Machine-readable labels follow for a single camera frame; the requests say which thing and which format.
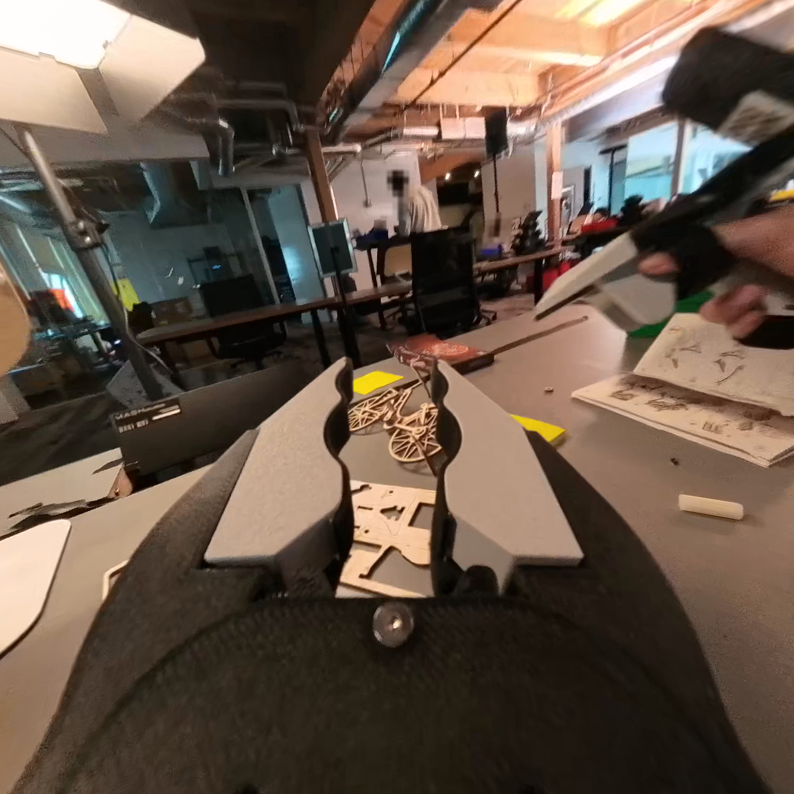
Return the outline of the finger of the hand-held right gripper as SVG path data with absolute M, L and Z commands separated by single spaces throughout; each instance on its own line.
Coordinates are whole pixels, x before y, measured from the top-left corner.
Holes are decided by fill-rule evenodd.
M 586 303 L 625 332 L 666 321 L 676 302 L 675 281 L 642 273 L 612 273 L 596 281 L 586 294 Z
M 591 290 L 602 279 L 631 263 L 638 255 L 632 234 L 623 233 L 559 276 L 535 303 L 534 318 L 541 320 L 576 297 Z

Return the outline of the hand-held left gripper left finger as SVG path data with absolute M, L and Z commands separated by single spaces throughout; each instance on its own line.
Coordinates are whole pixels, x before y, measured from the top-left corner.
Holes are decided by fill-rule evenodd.
M 338 581 L 353 541 L 352 361 L 343 357 L 260 424 L 205 550 L 213 567 L 264 567 L 282 581 Z

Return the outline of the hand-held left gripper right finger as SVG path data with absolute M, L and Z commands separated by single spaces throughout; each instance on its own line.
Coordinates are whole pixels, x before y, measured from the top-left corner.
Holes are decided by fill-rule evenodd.
M 438 475 L 430 541 L 433 593 L 471 569 L 496 592 L 522 566 L 577 567 L 584 552 L 525 429 L 450 364 L 433 365 Z

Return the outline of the wooden bicycle model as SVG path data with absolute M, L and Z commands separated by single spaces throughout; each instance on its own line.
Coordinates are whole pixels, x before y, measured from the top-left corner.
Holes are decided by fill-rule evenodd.
M 404 467 L 422 464 L 432 475 L 438 474 L 442 456 L 438 408 L 417 383 L 357 401 L 347 412 L 351 433 L 386 433 L 395 462 Z

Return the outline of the laser-cut wooden parts sheet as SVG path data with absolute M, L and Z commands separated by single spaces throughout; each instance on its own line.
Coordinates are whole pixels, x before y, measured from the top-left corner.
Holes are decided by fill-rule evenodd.
M 435 492 L 390 484 L 351 481 L 354 519 L 353 545 L 344 563 L 337 596 L 417 599 L 427 597 L 430 582 L 429 528 L 418 526 L 423 509 L 433 512 Z M 379 581 L 375 574 L 392 554 L 411 570 L 397 584 Z

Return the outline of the dark red model kit box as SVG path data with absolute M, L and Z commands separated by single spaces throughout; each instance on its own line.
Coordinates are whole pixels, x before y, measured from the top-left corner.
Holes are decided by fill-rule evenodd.
M 437 361 L 446 362 L 461 374 L 475 372 L 495 362 L 491 352 L 442 340 L 432 333 L 397 340 L 388 349 L 400 363 L 422 373 L 430 373 Z

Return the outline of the person's right hand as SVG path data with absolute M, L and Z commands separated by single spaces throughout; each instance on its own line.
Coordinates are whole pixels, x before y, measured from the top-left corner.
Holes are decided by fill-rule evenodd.
M 768 307 L 773 288 L 792 292 L 792 228 L 791 205 L 711 227 L 686 225 L 666 249 L 646 253 L 638 272 L 671 281 L 677 293 L 714 287 L 700 313 L 736 341 L 792 346 L 792 322 L 771 317 Z

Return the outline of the green mat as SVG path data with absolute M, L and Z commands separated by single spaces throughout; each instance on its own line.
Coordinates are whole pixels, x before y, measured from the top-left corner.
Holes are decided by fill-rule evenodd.
M 676 303 L 673 314 L 698 313 L 700 312 L 700 309 L 703 307 L 703 305 L 710 301 L 713 297 L 714 293 L 706 290 L 694 294 L 687 299 L 681 299 Z M 637 339 L 654 339 L 661 333 L 671 318 L 672 315 L 658 323 L 642 325 L 636 330 L 627 332 L 627 336 Z

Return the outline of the thin black strip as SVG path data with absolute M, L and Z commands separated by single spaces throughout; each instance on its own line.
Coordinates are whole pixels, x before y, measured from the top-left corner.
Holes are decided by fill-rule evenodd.
M 586 323 L 588 320 L 589 320 L 589 316 L 588 315 L 586 315 L 586 314 L 582 315 L 582 316 L 574 318 L 572 320 L 568 320 L 566 322 L 559 323 L 559 324 L 556 324 L 554 326 L 551 326 L 550 328 L 547 328 L 545 330 L 534 332 L 534 333 L 531 333 L 531 334 L 529 334 L 529 335 L 527 335 L 525 337 L 522 337 L 520 339 L 517 339 L 517 340 L 514 340 L 512 342 L 503 344 L 503 345 L 491 350 L 489 354 L 492 357 L 496 358 L 497 356 L 502 355 L 505 352 L 509 352 L 509 351 L 511 351 L 513 349 L 517 349 L 517 348 L 519 348 L 519 347 L 521 347 L 521 346 L 523 346 L 525 344 L 529 344 L 529 343 L 537 341 L 539 339 L 542 339 L 542 338 L 545 338 L 545 337 L 549 337 L 549 336 L 553 335 L 556 332 L 561 332 L 562 330 L 567 330 L 568 328 L 575 327 L 575 326 L 577 326 L 577 325 L 579 325 L 581 323 Z

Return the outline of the black equipment case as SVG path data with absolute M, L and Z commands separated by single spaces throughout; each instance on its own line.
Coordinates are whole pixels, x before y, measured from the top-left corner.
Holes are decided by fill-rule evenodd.
M 112 416 L 124 471 L 139 481 L 227 450 L 311 381 L 300 363 L 279 364 Z

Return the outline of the black office chair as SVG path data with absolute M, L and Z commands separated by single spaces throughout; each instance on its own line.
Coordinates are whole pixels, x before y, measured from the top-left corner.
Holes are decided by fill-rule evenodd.
M 403 317 L 410 336 L 432 333 L 442 339 L 491 325 L 474 277 L 475 254 L 469 232 L 446 228 L 411 235 L 412 308 Z

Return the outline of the long wooden workbench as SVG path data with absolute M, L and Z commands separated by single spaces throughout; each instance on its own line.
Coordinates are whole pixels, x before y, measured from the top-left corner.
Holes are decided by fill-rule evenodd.
M 384 299 L 404 299 L 411 292 L 412 285 L 410 283 L 399 282 L 352 293 L 328 296 L 322 299 L 261 306 L 255 309 L 227 313 L 216 318 L 158 326 L 139 334 L 136 337 L 136 341 L 145 348 L 161 347 L 169 342 L 206 341 L 216 337 L 220 330 L 242 328 L 243 326 L 259 322 L 277 323 L 308 313 L 311 317 L 313 335 L 323 368 L 327 369 L 331 366 L 331 358 L 325 342 L 319 312 L 336 311 L 337 320 L 341 322 L 344 354 L 352 361 L 354 368 L 360 368 L 362 366 L 361 352 L 358 348 L 354 331 L 347 325 L 346 314 L 348 310 L 360 304 L 380 302 Z

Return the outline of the white wax stick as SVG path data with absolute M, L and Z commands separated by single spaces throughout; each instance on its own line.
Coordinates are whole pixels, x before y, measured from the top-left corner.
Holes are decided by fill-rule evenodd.
M 680 494 L 678 507 L 682 512 L 729 521 L 742 521 L 745 516 L 745 509 L 739 502 L 716 500 L 697 495 Z

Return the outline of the grey framed panel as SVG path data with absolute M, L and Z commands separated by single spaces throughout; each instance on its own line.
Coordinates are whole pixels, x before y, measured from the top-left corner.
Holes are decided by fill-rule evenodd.
M 357 272 L 356 255 L 346 218 L 307 227 L 313 257 L 324 279 Z

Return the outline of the white rounded board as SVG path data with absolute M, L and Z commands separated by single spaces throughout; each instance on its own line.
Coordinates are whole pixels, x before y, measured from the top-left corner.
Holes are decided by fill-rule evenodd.
M 1 654 L 41 617 L 71 528 L 69 520 L 58 519 L 1 541 Z

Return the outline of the metal light stand pole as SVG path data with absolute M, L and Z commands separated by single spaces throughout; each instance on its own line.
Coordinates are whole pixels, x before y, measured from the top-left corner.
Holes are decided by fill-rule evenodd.
M 96 222 L 85 216 L 81 210 L 74 208 L 66 189 L 37 143 L 31 128 L 24 124 L 15 124 L 14 129 L 20 147 L 33 165 L 39 181 L 52 202 L 65 238 L 81 263 L 86 278 L 118 335 L 126 358 L 140 381 L 148 401 L 163 399 L 164 392 L 161 385 L 149 367 L 143 350 L 129 332 L 124 306 L 106 278 L 98 256 L 98 251 L 103 246 L 103 236 Z

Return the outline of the white softbox light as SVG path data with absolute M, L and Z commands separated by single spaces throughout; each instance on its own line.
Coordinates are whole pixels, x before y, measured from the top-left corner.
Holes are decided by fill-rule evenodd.
M 2 1 L 2 122 L 105 134 L 205 61 L 184 2 Z

